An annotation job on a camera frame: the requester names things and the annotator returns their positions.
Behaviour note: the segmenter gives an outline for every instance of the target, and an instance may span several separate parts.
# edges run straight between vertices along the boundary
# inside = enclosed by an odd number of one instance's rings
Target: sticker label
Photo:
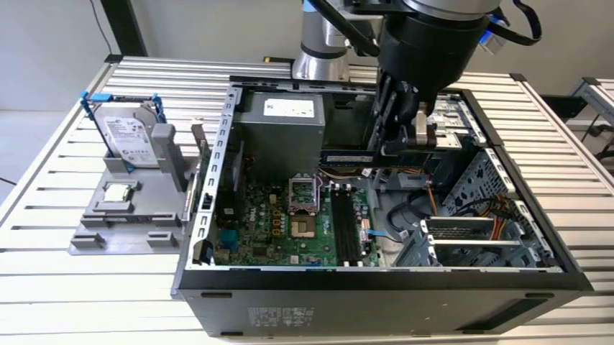
[[[264,101],[264,116],[314,118],[314,101],[270,98]]]
[[[143,123],[133,118],[104,118],[112,142],[121,158],[135,167],[155,167],[157,160]]]
[[[127,218],[105,218],[105,221],[113,221],[115,223],[127,223]]]
[[[249,307],[249,324],[253,327],[310,327],[314,307]]]
[[[371,163],[374,161],[374,158],[371,156],[327,156],[326,161]]]

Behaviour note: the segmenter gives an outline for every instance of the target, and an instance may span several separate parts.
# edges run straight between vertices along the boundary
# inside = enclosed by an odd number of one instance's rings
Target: workbench
[[[583,78],[571,96],[579,96],[602,118],[614,124],[614,80]]]
[[[229,75],[288,78],[284,63],[203,63],[124,57],[105,63],[89,92],[164,101],[184,155],[199,119],[213,142]],[[374,83],[372,67],[351,79]],[[518,75],[466,73],[506,150],[595,292],[500,336],[244,339],[276,343],[614,344],[614,180]],[[176,255],[65,253],[104,170],[105,147],[79,104],[0,207],[0,339],[8,344],[204,344],[188,305],[169,297]]]

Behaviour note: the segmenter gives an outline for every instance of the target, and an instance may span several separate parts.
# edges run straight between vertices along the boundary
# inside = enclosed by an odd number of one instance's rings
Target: metal frame
[[[115,41],[123,55],[147,56],[141,30],[136,21],[131,0],[100,0]]]
[[[232,265],[232,266],[216,266],[209,265],[211,254],[213,243],[208,240],[211,231],[215,230],[213,223],[213,205],[216,200],[216,185],[220,174],[220,163],[223,162],[223,156],[225,154],[227,140],[231,131],[231,119],[233,117],[235,106],[241,105],[243,93],[247,91],[241,88],[252,88],[256,91],[278,91],[287,90],[294,92],[314,92],[314,84],[308,81],[291,82],[286,80],[271,80],[255,81],[251,80],[245,83],[231,84],[227,92],[227,98],[223,105],[221,114],[221,125],[216,135],[216,141],[213,144],[213,159],[217,155],[217,161],[213,160],[209,164],[209,171],[207,171],[205,188],[203,193],[207,193],[212,198],[212,205],[207,210],[201,210],[196,216],[196,223],[192,228],[192,238],[189,246],[183,247],[183,251],[187,251],[185,261],[177,265],[176,285],[175,289],[179,294],[188,301],[189,307],[195,312],[195,315],[203,318],[201,324],[209,335],[219,336],[227,332],[245,332],[249,336],[263,336],[274,334],[276,336],[283,335],[350,335],[358,329],[364,329],[367,321],[355,320],[355,324],[359,326],[344,325],[343,322],[338,323],[339,329],[327,329],[323,323],[323,319],[327,319],[326,315],[338,313],[338,317],[350,316],[356,312],[356,307],[352,305],[342,305],[339,301],[330,297],[331,291],[347,291],[351,292],[355,297],[362,300],[360,308],[364,307],[371,310],[375,318],[384,318],[388,310],[380,308],[379,302],[387,297],[390,290],[398,292],[406,292],[406,300],[412,300],[412,303],[420,304],[422,308],[435,308],[431,304],[434,300],[450,301],[451,307],[448,313],[442,313],[434,310],[431,317],[438,320],[446,320],[446,315],[452,315],[460,312],[466,316],[479,314],[478,304],[466,305],[467,301],[479,299],[479,295],[483,292],[499,294],[496,298],[498,303],[506,304],[484,304],[483,307],[492,307],[490,313],[494,315],[491,321],[482,321],[480,323],[474,322],[474,316],[471,318],[462,318],[462,320],[447,320],[450,323],[442,321],[436,326],[432,326],[438,332],[446,334],[458,334],[462,332],[476,332],[483,333],[502,333],[511,329],[514,326],[522,324],[523,320],[528,320],[540,313],[556,308],[570,300],[575,299],[581,295],[586,294],[591,290],[590,283],[579,269],[569,250],[562,244],[560,238],[555,235],[552,227],[546,219],[544,212],[539,208],[535,202],[526,200],[534,198],[531,192],[527,189],[519,190],[518,194],[522,197],[526,208],[535,215],[538,223],[534,224],[543,229],[547,234],[547,240],[551,243],[550,248],[554,249],[554,256],[556,259],[547,261],[550,267],[547,268],[526,268],[526,267],[484,267],[486,262],[490,262],[495,257],[484,256],[484,264],[476,267],[320,267],[310,268],[300,266],[247,266],[247,265]],[[360,87],[354,87],[350,90],[348,87],[338,83],[323,83],[319,82],[315,85],[320,91],[339,92],[339,93],[358,93],[362,94],[366,90]],[[484,122],[490,123],[487,118],[479,120],[479,124]],[[504,151],[495,151],[494,149],[486,148],[484,155],[492,165],[492,171],[498,174],[502,180],[503,187],[510,192],[514,192],[514,185],[522,186],[523,180],[515,171],[508,171],[510,166],[504,164],[504,161],[510,158]],[[535,231],[535,238],[539,240],[540,231]],[[416,251],[424,253],[431,251],[428,244],[419,243]],[[424,254],[416,254],[411,251],[411,256],[418,257]],[[528,271],[543,271],[547,274],[543,275],[528,275]],[[229,294],[229,297],[224,298],[225,301],[209,301],[208,297],[201,295],[203,291],[207,294]],[[291,300],[280,302],[276,299],[271,299],[271,296],[299,292],[300,295],[295,295]],[[428,291],[428,299],[420,303],[416,300],[416,295],[420,291]],[[531,296],[536,293],[542,296],[540,302],[536,302],[531,298],[523,299],[520,296]],[[189,298],[200,295],[201,300],[191,300]],[[272,308],[278,310],[286,303],[292,305],[308,305],[314,307],[314,312],[319,313],[319,317],[314,319],[314,329],[310,333],[302,333],[302,329],[292,329],[292,327],[279,327],[275,329],[258,328],[253,323],[245,323],[241,321],[240,315],[247,311],[244,304],[245,301],[258,301],[259,308]],[[420,321],[412,319],[410,313],[392,308],[395,317],[400,321],[400,324],[411,324],[412,327],[427,327],[420,325]],[[228,319],[215,319],[215,315],[221,312],[227,313]],[[378,327],[371,328],[374,334],[382,334],[382,332],[404,332],[402,326],[384,326],[382,323]]]
[[[583,78],[573,90],[573,95],[585,99],[611,128],[611,126],[614,126],[614,80]],[[590,126],[595,125],[595,122],[593,122],[586,131],[590,131]],[[614,134],[610,135],[609,142],[603,147],[601,155],[609,151],[613,144]]]

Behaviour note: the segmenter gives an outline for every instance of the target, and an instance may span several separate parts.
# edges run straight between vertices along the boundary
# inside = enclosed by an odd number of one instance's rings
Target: orange wire
[[[427,176],[427,181],[426,181],[426,192],[428,194],[428,200],[431,201],[431,211],[432,211],[432,216],[438,215],[438,208],[435,205],[435,198],[432,197],[432,191],[431,191],[431,176]]]
[[[499,225],[499,231],[496,232],[496,240],[500,239],[500,235],[502,235],[502,233],[503,233],[503,228],[506,227],[506,224],[507,224],[507,219],[503,220],[503,222],[502,222],[500,225]]]
[[[498,220],[496,220],[496,216],[494,217],[494,223],[492,223],[492,232],[490,233],[490,241],[492,241],[495,239],[495,235],[496,235],[496,226],[498,226]]]

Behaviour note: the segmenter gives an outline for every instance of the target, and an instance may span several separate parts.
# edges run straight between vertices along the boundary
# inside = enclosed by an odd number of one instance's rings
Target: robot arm
[[[370,150],[383,155],[435,147],[435,131],[426,118],[438,92],[460,78],[486,31],[520,45],[540,39],[538,16],[520,0],[514,4],[528,19],[532,38],[490,21],[488,14],[502,14],[500,0],[344,0],[350,13],[383,15],[379,46],[326,0],[306,1],[352,45],[378,58]]]

